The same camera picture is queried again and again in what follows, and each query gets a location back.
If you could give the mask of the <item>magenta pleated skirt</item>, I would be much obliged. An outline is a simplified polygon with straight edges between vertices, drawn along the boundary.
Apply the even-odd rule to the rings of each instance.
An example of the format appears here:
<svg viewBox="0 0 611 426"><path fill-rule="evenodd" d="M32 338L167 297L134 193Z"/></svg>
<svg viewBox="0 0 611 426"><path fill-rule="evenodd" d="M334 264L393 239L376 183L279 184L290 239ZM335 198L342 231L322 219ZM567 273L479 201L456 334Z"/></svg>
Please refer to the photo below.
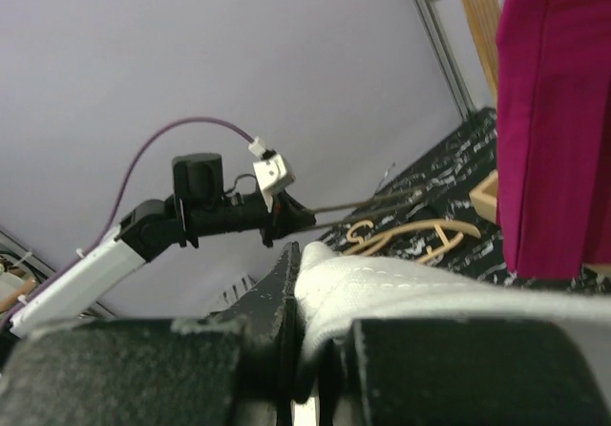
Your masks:
<svg viewBox="0 0 611 426"><path fill-rule="evenodd" d="M565 280L610 261L610 0L505 0L497 219L507 267Z"/></svg>

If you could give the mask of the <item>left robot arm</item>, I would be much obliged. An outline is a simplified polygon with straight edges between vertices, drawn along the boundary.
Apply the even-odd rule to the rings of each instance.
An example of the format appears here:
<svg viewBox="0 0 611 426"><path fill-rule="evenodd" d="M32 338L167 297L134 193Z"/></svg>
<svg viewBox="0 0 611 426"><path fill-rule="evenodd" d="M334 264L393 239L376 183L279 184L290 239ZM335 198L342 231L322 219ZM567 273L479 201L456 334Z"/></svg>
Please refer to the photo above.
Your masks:
<svg viewBox="0 0 611 426"><path fill-rule="evenodd" d="M172 245L197 247L202 237L257 230L271 247L316 224L314 213L286 192L294 177L281 155L266 153L253 168L255 192L228 195L221 155L175 158L170 197L137 206L96 247L8 313L2 329L23 337L44 322L76 317Z"/></svg>

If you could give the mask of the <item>white skirt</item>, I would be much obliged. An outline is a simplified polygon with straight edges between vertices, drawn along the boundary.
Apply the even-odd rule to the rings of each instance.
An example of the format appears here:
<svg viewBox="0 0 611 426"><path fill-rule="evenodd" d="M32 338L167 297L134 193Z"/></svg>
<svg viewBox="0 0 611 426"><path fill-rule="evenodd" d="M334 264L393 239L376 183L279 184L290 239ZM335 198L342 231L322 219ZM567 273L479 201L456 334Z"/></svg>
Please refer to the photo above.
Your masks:
<svg viewBox="0 0 611 426"><path fill-rule="evenodd" d="M412 261L341 256L307 245L295 284L305 335L293 399L319 402L319 421L336 425L343 345L355 322L389 319L499 319L551 323L566 331L590 365L610 408L610 301L606 297L504 288Z"/></svg>

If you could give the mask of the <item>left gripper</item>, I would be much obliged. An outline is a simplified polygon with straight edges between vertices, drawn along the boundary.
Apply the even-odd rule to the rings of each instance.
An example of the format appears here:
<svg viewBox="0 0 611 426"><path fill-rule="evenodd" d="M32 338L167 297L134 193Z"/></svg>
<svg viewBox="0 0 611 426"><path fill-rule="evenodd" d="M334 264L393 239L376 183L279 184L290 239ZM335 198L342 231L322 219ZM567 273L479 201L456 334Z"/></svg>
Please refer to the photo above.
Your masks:
<svg viewBox="0 0 611 426"><path fill-rule="evenodd" d="M275 241L305 231L316 225L314 213L286 191L273 197L272 211L260 229L262 242L271 248Z"/></svg>

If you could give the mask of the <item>wooden hanger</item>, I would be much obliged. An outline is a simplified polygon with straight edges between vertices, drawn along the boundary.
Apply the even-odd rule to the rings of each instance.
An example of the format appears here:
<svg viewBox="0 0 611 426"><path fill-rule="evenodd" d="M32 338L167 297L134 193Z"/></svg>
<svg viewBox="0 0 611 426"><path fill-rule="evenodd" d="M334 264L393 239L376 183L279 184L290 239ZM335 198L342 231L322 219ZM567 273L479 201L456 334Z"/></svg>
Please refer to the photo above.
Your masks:
<svg viewBox="0 0 611 426"><path fill-rule="evenodd" d="M474 224L459 220L427 219L379 230L374 221L362 219L348 228L348 246L342 255L377 256L407 246L414 261L424 265L443 258L466 238L482 236Z"/></svg>

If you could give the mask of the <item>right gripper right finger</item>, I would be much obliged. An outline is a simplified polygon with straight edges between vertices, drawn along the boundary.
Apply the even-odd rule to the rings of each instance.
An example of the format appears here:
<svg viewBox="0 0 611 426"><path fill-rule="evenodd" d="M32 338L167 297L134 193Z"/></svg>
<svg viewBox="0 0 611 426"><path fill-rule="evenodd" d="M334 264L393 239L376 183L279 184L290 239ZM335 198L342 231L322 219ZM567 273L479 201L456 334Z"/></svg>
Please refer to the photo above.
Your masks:
<svg viewBox="0 0 611 426"><path fill-rule="evenodd" d="M343 345L336 425L607 425L562 328L499 319L359 320Z"/></svg>

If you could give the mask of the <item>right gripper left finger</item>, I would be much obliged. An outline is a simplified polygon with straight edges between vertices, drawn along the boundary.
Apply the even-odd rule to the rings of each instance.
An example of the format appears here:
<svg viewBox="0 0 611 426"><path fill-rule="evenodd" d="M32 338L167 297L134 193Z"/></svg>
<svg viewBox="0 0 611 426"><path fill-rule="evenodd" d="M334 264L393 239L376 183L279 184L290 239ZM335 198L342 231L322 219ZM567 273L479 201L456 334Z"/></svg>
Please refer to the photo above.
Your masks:
<svg viewBox="0 0 611 426"><path fill-rule="evenodd" d="M5 425L289 425L299 343L287 244L272 270L206 318L64 320L14 348Z"/></svg>

